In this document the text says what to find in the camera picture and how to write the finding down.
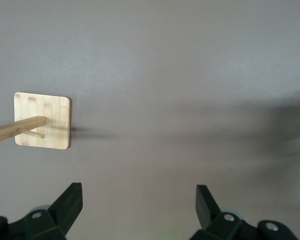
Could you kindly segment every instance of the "wooden stand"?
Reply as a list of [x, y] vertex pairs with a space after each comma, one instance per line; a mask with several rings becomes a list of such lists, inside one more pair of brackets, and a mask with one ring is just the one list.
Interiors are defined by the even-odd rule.
[[67, 97], [17, 92], [14, 94], [15, 122], [0, 126], [0, 141], [15, 137], [15, 142], [22, 146], [67, 149], [70, 106]]

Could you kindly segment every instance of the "silver screw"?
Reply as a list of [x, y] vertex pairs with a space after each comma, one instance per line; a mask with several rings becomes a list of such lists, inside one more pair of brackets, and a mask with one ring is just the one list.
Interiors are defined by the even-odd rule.
[[32, 215], [33, 219], [38, 219], [41, 217], [41, 212], [36, 212], [35, 214]]
[[277, 227], [277, 225], [275, 225], [275, 224], [272, 223], [272, 222], [267, 222], [267, 223], [265, 224], [265, 226], [266, 226], [269, 230], [271, 230], [271, 231], [278, 231], [278, 230], [279, 230], [279, 228]]
[[224, 215], [224, 219], [229, 221], [229, 222], [233, 222], [235, 220], [234, 216], [232, 216], [231, 214], [227, 213]]

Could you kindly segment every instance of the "wooden dowel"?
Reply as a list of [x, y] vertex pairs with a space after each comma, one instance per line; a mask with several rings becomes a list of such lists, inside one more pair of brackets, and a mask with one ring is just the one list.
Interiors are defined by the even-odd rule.
[[39, 138], [39, 139], [44, 139], [46, 137], [44, 134], [34, 132], [34, 131], [28, 131], [28, 130], [25, 130], [25, 129], [20, 128], [20, 127], [17, 129], [17, 131], [21, 134], [27, 134], [27, 135], [30, 135], [30, 136], [33, 136], [33, 137], [36, 137], [36, 138]]
[[8, 123], [0, 126], [0, 141], [12, 138], [21, 134], [18, 129], [32, 130], [46, 124], [47, 118], [45, 116], [33, 116], [27, 119]]

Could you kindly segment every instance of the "square wooden board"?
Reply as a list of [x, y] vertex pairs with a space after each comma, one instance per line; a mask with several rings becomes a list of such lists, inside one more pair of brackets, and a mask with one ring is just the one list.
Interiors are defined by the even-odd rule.
[[14, 120], [19, 121], [34, 116], [46, 117], [46, 125], [31, 131], [44, 134], [37, 138], [26, 134], [15, 136], [15, 143], [51, 149], [67, 149], [70, 145], [70, 98], [25, 92], [14, 94]]

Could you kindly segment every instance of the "gray surface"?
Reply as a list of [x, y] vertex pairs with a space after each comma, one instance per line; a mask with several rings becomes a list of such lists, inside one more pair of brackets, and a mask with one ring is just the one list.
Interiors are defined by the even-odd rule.
[[300, 0], [0, 0], [0, 125], [15, 92], [70, 97], [72, 132], [67, 150], [0, 143], [11, 222], [82, 182], [69, 240], [186, 240], [206, 184], [300, 239], [300, 151], [274, 124], [300, 97]]

